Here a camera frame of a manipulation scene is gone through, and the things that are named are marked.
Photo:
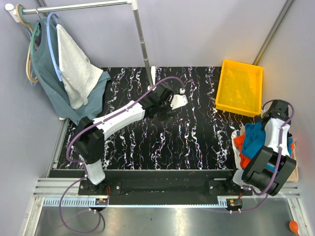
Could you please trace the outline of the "blue t-shirt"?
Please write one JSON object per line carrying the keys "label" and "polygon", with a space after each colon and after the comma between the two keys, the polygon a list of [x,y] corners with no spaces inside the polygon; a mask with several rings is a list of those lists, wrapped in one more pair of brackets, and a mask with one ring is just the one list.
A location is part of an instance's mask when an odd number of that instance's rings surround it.
{"label": "blue t-shirt", "polygon": [[[283,143],[286,141],[286,149],[282,151],[282,155],[288,155],[290,157],[287,147],[289,128],[289,124],[287,124],[284,128]],[[242,154],[252,160],[254,156],[258,154],[258,151],[265,145],[265,140],[266,132],[264,131],[264,128],[260,122],[256,124],[247,123],[245,125],[245,139],[243,142]]]}

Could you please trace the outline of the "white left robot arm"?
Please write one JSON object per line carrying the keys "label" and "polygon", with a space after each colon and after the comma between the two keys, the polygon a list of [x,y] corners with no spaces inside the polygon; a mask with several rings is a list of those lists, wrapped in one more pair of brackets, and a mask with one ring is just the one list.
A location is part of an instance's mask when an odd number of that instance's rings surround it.
{"label": "white left robot arm", "polygon": [[110,114],[93,120],[88,117],[81,119],[72,147],[79,154],[85,176],[90,181],[89,189],[93,193],[100,195],[106,190],[101,158],[104,157],[107,138],[131,123],[176,109],[179,97],[179,94],[161,83],[137,101],[130,101]]}

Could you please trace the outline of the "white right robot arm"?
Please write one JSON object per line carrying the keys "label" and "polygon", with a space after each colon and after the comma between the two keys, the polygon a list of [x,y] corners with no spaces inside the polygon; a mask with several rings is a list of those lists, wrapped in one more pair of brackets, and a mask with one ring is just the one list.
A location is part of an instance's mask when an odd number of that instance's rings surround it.
{"label": "white right robot arm", "polygon": [[260,122],[245,125],[241,154],[249,159],[223,183],[224,191],[234,195],[240,189],[260,196],[275,196],[296,168],[288,146],[294,107],[284,100],[270,100]]}

